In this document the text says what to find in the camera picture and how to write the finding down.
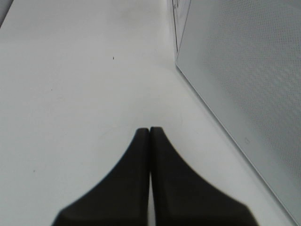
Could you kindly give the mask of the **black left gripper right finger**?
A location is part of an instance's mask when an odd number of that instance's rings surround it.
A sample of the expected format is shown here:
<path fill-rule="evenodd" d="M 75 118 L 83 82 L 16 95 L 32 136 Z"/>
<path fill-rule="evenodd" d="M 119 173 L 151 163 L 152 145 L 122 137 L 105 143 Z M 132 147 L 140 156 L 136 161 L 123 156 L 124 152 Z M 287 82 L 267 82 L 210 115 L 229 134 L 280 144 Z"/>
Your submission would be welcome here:
<path fill-rule="evenodd" d="M 156 225 L 258 225 L 246 205 L 208 183 L 183 160 L 161 127 L 150 130 L 150 155 Z"/>

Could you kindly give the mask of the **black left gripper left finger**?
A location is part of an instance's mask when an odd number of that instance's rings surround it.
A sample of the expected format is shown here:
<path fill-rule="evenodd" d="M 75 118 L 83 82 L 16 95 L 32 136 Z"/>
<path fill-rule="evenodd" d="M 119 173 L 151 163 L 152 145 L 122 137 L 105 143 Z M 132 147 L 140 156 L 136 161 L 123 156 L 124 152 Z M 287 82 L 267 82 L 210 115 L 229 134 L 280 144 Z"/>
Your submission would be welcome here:
<path fill-rule="evenodd" d="M 146 226 L 150 187 L 148 128 L 139 128 L 114 168 L 63 208 L 55 226 Z"/>

